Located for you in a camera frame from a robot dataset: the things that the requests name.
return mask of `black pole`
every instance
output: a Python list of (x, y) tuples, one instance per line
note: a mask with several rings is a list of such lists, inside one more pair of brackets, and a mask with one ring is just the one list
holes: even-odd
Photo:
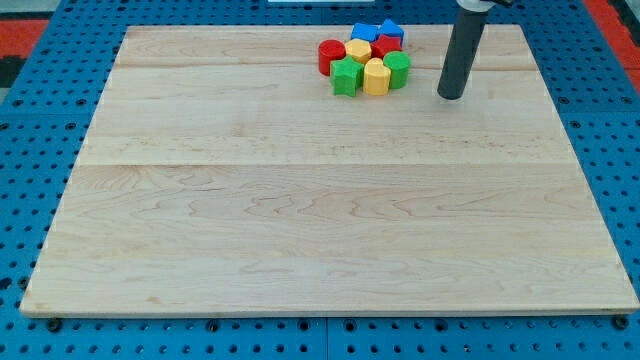
[(438, 94), (443, 98), (455, 100), (462, 96), (487, 15), (488, 11), (475, 12), (460, 8), (438, 84)]

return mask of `blue block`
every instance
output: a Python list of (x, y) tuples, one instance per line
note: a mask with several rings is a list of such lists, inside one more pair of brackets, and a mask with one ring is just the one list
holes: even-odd
[(355, 23), (351, 32), (351, 40), (353, 39), (361, 39), (368, 42), (376, 41), (378, 39), (378, 27), (376, 25)]
[(391, 19), (386, 19), (378, 29), (378, 36), (387, 35), (400, 38), (400, 43), (404, 42), (404, 30)]

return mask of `toy block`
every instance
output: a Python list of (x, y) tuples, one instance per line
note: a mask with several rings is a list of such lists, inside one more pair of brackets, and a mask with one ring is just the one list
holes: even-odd
[(378, 40), (371, 43), (371, 57), (384, 59), (392, 51), (402, 51), (399, 37), (380, 35)]
[(391, 19), (386, 19), (380, 28), (378, 29), (378, 36), (387, 35), (392, 37), (399, 37), (400, 44), (404, 43), (404, 30)]
[(378, 38), (378, 27), (375, 25), (355, 23), (351, 31), (351, 40), (360, 39), (368, 42)]
[(371, 59), (371, 45), (361, 39), (353, 39), (344, 44), (347, 55), (364, 65)]
[(347, 56), (342, 60), (331, 62), (331, 84), (334, 95), (356, 96), (362, 86), (364, 65)]
[(325, 40), (318, 46), (318, 70), (322, 75), (331, 74), (331, 62), (347, 56), (344, 44), (339, 40)]
[(384, 57), (384, 65), (391, 70), (390, 89), (400, 89), (407, 84), (411, 58), (406, 53), (392, 51)]
[(369, 95), (386, 95), (389, 92), (391, 70), (384, 66), (382, 59), (369, 60), (364, 67), (363, 91)]

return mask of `light wood surface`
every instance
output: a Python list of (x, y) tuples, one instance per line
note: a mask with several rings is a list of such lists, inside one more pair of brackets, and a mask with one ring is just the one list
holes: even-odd
[(349, 27), (132, 27), (22, 301), (32, 317), (627, 313), (638, 300), (524, 37), (461, 101), (448, 26), (386, 97), (331, 95)]

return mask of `wooden board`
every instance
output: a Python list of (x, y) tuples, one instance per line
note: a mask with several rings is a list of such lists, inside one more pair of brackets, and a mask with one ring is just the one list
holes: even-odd
[(449, 26), (387, 97), (334, 97), (348, 27), (132, 27), (22, 301), (32, 317), (626, 313), (638, 300), (523, 34), (461, 101)]

